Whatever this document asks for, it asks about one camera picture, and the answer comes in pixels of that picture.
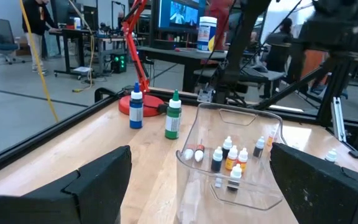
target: red desk lamp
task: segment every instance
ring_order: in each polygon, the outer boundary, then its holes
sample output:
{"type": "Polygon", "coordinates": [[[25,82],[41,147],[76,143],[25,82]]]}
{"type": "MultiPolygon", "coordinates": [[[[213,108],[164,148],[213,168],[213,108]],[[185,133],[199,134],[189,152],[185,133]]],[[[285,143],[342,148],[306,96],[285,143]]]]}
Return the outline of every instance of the red desk lamp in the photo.
{"type": "MultiPolygon", "coordinates": [[[[143,115],[144,116],[157,116],[159,115],[157,108],[164,102],[155,96],[150,96],[147,93],[149,90],[150,80],[147,79],[142,63],[136,51],[134,39],[132,38],[132,31],[134,30],[136,22],[139,20],[140,14],[146,6],[147,0],[135,0],[131,11],[123,19],[124,37],[127,42],[129,52],[131,53],[132,60],[135,64],[137,78],[139,79],[140,90],[143,93],[143,115]]],[[[129,102],[131,96],[124,96],[119,100],[119,111],[124,114],[129,114],[129,102]]]]}

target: red lamp base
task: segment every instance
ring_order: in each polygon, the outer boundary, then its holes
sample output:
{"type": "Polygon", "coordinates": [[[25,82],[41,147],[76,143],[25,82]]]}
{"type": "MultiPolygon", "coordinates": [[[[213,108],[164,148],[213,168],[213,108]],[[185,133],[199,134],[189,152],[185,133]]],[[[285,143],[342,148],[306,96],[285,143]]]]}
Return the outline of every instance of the red lamp base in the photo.
{"type": "MultiPolygon", "coordinates": [[[[119,100],[118,109],[123,114],[129,115],[129,102],[131,96],[124,96],[119,100]]],[[[159,115],[157,108],[164,102],[155,96],[145,95],[143,97],[143,116],[157,116],[159,115]]]]}

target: yellow cable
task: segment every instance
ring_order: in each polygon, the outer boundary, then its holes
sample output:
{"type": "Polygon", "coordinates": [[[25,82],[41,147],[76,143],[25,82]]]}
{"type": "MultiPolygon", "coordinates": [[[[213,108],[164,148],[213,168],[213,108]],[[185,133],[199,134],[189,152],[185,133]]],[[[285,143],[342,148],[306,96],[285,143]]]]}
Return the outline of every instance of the yellow cable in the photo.
{"type": "Polygon", "coordinates": [[[89,30],[89,35],[91,36],[91,62],[89,63],[89,72],[88,72],[88,80],[90,81],[89,86],[83,89],[74,89],[73,92],[80,93],[84,90],[89,90],[92,87],[92,61],[93,61],[93,53],[94,53],[94,37],[92,33],[91,27],[88,25],[88,23],[85,21],[84,17],[82,16],[81,12],[75,7],[72,0],[68,0],[70,4],[73,6],[75,12],[78,14],[78,16],[81,18],[81,21],[85,24],[86,28],[89,30]]]}
{"type": "Polygon", "coordinates": [[[29,24],[29,19],[27,18],[27,14],[25,13],[25,9],[24,9],[24,5],[23,5],[23,0],[20,0],[20,8],[22,9],[22,13],[23,13],[23,18],[25,21],[25,26],[27,27],[27,30],[29,32],[29,39],[30,39],[30,44],[31,47],[33,48],[33,54],[35,56],[35,62],[37,63],[37,68],[38,68],[38,73],[40,74],[41,80],[42,80],[42,86],[44,88],[44,93],[47,96],[48,99],[48,104],[50,107],[50,110],[53,113],[53,116],[55,117],[56,122],[59,122],[59,118],[57,117],[55,108],[53,107],[52,101],[50,100],[50,96],[49,96],[49,91],[47,88],[47,84],[45,82],[45,78],[44,75],[42,73],[42,69],[41,69],[41,64],[40,64],[40,59],[38,58],[38,52],[35,49],[35,44],[34,44],[34,39],[32,38],[32,33],[31,33],[31,28],[30,28],[30,24],[29,24]]]}

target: black cable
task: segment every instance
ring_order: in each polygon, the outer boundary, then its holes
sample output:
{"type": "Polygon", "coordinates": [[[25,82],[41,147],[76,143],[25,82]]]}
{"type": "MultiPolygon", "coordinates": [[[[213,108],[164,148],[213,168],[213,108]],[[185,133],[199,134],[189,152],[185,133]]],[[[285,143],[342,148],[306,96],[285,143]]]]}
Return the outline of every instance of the black cable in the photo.
{"type": "Polygon", "coordinates": [[[154,65],[155,65],[155,61],[153,60],[153,87],[155,87],[155,67],[154,67],[154,65]]]}
{"type": "MultiPolygon", "coordinates": [[[[281,23],[288,18],[291,13],[293,13],[293,11],[295,11],[295,9],[297,9],[297,7],[299,6],[299,4],[301,4],[302,0],[299,0],[298,3],[294,6],[294,8],[284,17],[284,19],[276,26],[276,28],[274,28],[274,30],[272,31],[272,34],[274,34],[274,32],[276,32],[276,30],[281,26],[281,23]]],[[[243,65],[240,69],[240,71],[242,71],[248,64],[249,62],[252,61],[252,59],[254,59],[254,57],[258,54],[258,52],[260,52],[260,50],[262,49],[262,47],[266,44],[267,38],[265,38],[265,41],[263,42],[263,44],[260,45],[259,49],[253,54],[253,56],[248,59],[248,61],[245,63],[245,65],[243,65]]]]}
{"type": "MultiPolygon", "coordinates": [[[[232,11],[232,9],[234,8],[234,5],[236,4],[237,0],[234,0],[233,1],[233,4],[230,6],[230,9],[229,9],[229,15],[227,15],[227,18],[226,18],[226,21],[224,21],[224,25],[223,25],[223,31],[219,34],[219,37],[217,38],[217,40],[220,40],[224,34],[224,30],[226,28],[226,25],[227,25],[227,22],[229,22],[229,17],[230,17],[230,12],[232,11]]],[[[214,51],[216,49],[216,46],[217,44],[214,44],[214,47],[212,49],[212,52],[210,53],[208,59],[206,60],[206,62],[204,63],[203,65],[203,68],[201,69],[201,73],[200,75],[198,75],[198,78],[195,82],[195,85],[194,85],[194,88],[196,88],[197,84],[198,84],[198,81],[200,80],[200,78],[203,76],[203,72],[204,72],[204,69],[205,69],[205,66],[208,64],[209,60],[211,60],[211,57],[212,55],[214,54],[214,51]]]]}

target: plastic container lid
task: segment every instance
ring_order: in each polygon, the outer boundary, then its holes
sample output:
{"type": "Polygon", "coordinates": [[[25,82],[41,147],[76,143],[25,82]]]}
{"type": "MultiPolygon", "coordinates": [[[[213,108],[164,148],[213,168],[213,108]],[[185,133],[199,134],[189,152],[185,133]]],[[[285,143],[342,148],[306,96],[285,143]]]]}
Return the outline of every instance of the plastic container lid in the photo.
{"type": "Polygon", "coordinates": [[[181,107],[181,100],[179,100],[179,93],[178,90],[175,90],[173,93],[173,98],[169,100],[169,107],[171,108],[180,108],[181,107]]]}
{"type": "Polygon", "coordinates": [[[237,164],[235,167],[233,167],[233,170],[231,170],[230,177],[235,179],[240,179],[241,173],[242,173],[241,165],[237,164]]]}
{"type": "Polygon", "coordinates": [[[337,158],[336,150],[333,149],[327,153],[326,160],[329,162],[335,162],[337,158]]]}
{"type": "Polygon", "coordinates": [[[223,148],[224,148],[224,149],[231,149],[231,147],[233,147],[233,143],[232,143],[232,141],[231,141],[231,137],[228,136],[228,137],[224,140],[223,148]]]}
{"type": "Polygon", "coordinates": [[[265,138],[263,136],[256,142],[256,147],[258,149],[263,149],[265,147],[265,138]]]}
{"type": "Polygon", "coordinates": [[[239,151],[237,150],[237,146],[233,146],[233,147],[231,147],[229,154],[227,155],[227,158],[237,159],[238,153],[239,153],[239,151]]]}
{"type": "Polygon", "coordinates": [[[218,146],[215,151],[214,151],[214,155],[213,155],[213,159],[215,161],[222,161],[223,159],[223,151],[222,151],[222,147],[218,146]]]}
{"type": "Polygon", "coordinates": [[[210,17],[210,16],[202,16],[202,17],[200,17],[200,22],[210,22],[213,24],[217,24],[218,19],[215,17],[210,17]]]}
{"type": "Polygon", "coordinates": [[[244,148],[242,148],[242,151],[239,154],[239,161],[247,162],[247,160],[248,160],[248,152],[247,152],[247,148],[244,147],[244,148]]]}
{"type": "Polygon", "coordinates": [[[131,99],[140,100],[142,99],[142,92],[139,90],[139,83],[135,82],[135,89],[131,92],[131,99]]]}

